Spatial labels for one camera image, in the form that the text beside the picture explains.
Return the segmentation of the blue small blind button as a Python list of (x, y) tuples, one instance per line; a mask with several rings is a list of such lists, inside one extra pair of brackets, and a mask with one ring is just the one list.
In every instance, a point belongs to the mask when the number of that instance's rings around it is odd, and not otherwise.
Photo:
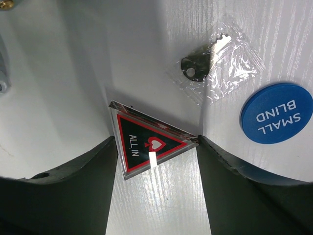
[(252, 95), (240, 114), (244, 134), (260, 144), (275, 144), (298, 134), (313, 115), (313, 97), (292, 83), (267, 86)]

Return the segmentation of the keys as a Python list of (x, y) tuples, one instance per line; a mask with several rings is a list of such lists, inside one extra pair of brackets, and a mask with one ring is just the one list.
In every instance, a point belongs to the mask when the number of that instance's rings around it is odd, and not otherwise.
[(166, 75), (196, 105), (214, 103), (265, 69), (251, 41), (230, 18), (213, 25), (170, 63)]

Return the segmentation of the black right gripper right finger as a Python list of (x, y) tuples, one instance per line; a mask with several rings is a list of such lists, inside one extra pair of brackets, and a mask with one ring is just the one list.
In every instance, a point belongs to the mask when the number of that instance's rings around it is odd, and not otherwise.
[(205, 136), (198, 140), (198, 164), (212, 234), (312, 234), (312, 183), (256, 167)]

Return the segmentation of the triangular all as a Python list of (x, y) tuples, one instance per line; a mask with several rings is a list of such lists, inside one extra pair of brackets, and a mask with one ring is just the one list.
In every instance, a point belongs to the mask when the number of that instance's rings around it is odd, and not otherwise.
[(199, 144), (196, 136), (132, 107), (113, 100), (109, 108), (125, 180)]

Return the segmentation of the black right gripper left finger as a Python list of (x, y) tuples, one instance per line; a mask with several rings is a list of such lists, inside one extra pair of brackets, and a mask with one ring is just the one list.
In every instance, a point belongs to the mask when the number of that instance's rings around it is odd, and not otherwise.
[(114, 137), (30, 179), (0, 179), (3, 235), (103, 235), (118, 153)]

